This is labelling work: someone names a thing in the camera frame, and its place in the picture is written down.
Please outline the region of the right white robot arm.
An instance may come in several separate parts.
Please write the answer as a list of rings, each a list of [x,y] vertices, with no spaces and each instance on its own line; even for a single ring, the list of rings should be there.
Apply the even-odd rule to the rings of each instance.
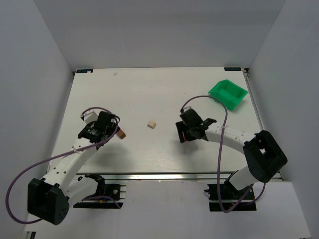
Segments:
[[[180,114],[176,128],[181,143],[202,139],[221,143],[245,156],[247,166],[235,171],[225,185],[235,192],[256,182],[268,183],[284,167],[288,159],[274,137],[266,130],[248,133],[223,126],[217,120],[203,120],[194,109]]]

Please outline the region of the green plastic bin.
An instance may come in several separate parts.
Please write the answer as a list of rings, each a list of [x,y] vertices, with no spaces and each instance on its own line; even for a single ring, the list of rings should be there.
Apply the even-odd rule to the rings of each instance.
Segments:
[[[228,79],[219,81],[208,94],[219,99],[228,110],[233,111],[239,106],[248,91]]]

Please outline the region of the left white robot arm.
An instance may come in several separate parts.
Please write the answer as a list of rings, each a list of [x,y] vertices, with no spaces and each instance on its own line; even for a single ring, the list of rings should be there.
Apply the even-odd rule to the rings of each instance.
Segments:
[[[105,179],[99,174],[88,173],[79,177],[76,183],[72,181],[87,160],[117,133],[118,117],[101,111],[85,124],[70,153],[41,179],[29,182],[27,211],[31,215],[58,225],[70,207],[82,200],[105,196]]]

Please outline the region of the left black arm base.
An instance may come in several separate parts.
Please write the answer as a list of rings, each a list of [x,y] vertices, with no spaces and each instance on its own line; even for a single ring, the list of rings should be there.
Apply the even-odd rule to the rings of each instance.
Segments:
[[[99,174],[85,174],[85,179],[93,179],[97,183],[94,194],[76,203],[75,209],[120,209],[124,204],[126,188],[119,183],[107,183]]]

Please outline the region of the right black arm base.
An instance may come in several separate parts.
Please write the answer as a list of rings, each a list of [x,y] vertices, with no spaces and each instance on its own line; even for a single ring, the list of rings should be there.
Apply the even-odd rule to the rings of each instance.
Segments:
[[[245,198],[234,208],[233,212],[257,211],[255,194],[252,188],[246,187],[241,191],[233,192],[224,184],[220,184],[221,201],[225,210],[229,210],[248,191]],[[204,190],[205,196],[209,199],[210,212],[222,212],[217,195],[217,184],[208,184]]]

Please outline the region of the brown wood block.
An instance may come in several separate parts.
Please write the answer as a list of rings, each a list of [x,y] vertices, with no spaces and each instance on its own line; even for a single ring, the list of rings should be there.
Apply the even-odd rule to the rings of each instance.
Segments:
[[[124,139],[126,137],[126,134],[120,129],[117,131],[116,135],[120,138],[120,139]]]

